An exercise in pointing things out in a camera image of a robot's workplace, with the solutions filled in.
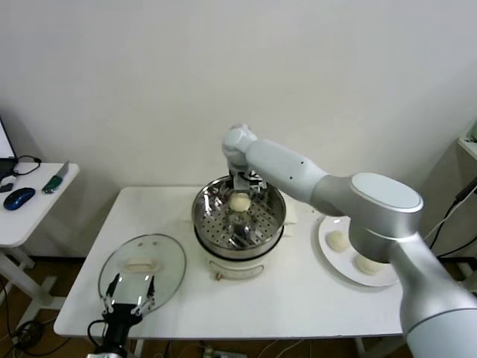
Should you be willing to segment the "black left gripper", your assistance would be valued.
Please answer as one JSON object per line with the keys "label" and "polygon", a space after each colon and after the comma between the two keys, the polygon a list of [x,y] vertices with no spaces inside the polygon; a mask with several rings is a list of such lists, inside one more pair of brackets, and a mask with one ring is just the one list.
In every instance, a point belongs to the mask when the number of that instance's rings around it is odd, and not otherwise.
{"label": "black left gripper", "polygon": [[103,347],[106,349],[123,348],[127,342],[130,329],[142,322],[142,314],[146,314],[155,306],[155,276],[148,277],[146,293],[134,304],[113,304],[113,294],[119,282],[120,274],[116,274],[108,284],[106,293],[102,295],[104,304],[103,319],[107,325]]}

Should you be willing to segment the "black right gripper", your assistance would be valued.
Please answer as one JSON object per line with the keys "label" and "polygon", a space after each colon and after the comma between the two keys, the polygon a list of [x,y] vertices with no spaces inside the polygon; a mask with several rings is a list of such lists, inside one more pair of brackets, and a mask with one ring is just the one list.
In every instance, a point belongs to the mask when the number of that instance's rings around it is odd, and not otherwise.
{"label": "black right gripper", "polygon": [[237,192],[245,192],[247,190],[247,180],[244,178],[243,174],[243,172],[230,171],[233,189]]}

